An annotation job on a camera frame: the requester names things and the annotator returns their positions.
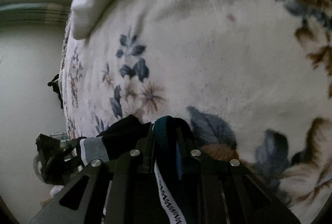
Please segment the black bag on floor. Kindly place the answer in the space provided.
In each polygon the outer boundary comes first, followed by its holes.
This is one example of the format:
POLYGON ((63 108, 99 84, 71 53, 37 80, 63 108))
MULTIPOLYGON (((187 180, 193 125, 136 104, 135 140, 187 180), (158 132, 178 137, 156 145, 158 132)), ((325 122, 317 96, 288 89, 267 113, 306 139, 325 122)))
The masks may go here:
POLYGON ((79 145, 77 139, 70 140, 62 148, 60 140, 40 134, 35 144, 42 166, 41 176, 46 184, 66 185, 71 175, 83 165, 79 155, 71 154, 79 145))

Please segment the black teal zigzag sock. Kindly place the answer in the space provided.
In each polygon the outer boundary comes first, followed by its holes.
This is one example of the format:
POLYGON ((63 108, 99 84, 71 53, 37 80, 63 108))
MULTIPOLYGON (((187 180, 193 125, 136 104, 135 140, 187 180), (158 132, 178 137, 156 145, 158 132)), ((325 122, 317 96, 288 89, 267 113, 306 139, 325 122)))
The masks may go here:
POLYGON ((206 223, 203 187, 191 144, 190 127, 165 116, 153 126, 154 172, 160 203, 170 223, 206 223))

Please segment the black grey striped sock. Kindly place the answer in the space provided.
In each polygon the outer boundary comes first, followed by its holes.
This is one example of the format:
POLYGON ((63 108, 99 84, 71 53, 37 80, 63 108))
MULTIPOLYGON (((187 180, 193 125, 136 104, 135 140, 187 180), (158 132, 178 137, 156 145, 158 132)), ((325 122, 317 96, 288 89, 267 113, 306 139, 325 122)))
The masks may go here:
POLYGON ((84 165, 95 159, 103 162, 117 160, 121 155, 136 148, 140 139, 148 136, 151 123, 141 123, 130 115, 112 124, 97 137, 83 137, 78 140, 77 154, 84 165))

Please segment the white floral bed blanket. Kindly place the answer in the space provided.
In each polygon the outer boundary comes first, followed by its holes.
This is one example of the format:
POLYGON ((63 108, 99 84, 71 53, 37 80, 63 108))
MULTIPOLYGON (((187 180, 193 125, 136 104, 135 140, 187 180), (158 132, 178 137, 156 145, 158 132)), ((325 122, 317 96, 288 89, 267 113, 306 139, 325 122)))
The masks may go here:
POLYGON ((70 138, 180 117, 302 223, 331 197, 331 0, 112 0, 85 39, 69 16, 60 92, 70 138))

